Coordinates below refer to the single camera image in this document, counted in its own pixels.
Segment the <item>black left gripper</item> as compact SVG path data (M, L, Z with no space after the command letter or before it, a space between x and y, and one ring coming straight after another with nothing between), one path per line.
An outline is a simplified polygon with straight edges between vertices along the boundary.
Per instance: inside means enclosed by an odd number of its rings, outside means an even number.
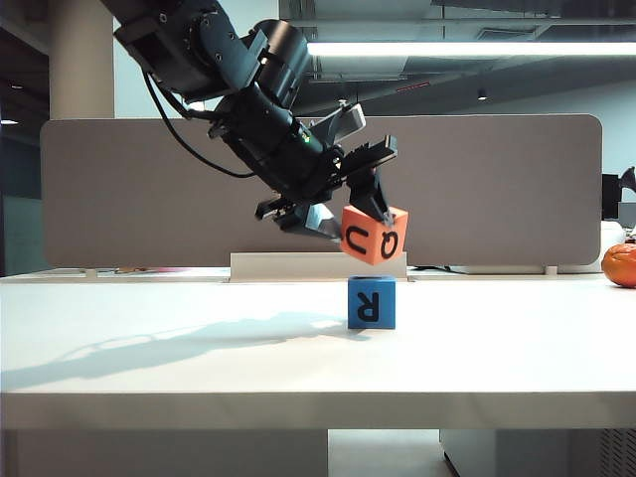
M340 240L340 222L321 203L346 185L352 206L379 223L394 222L377 168L397 156L397 140L387 135L348 153L340 145L366 126L358 103L308 127L264 92L240 91L223 98L211 124L210 134L280 195L257 205L258 220L272 218L288 234Z

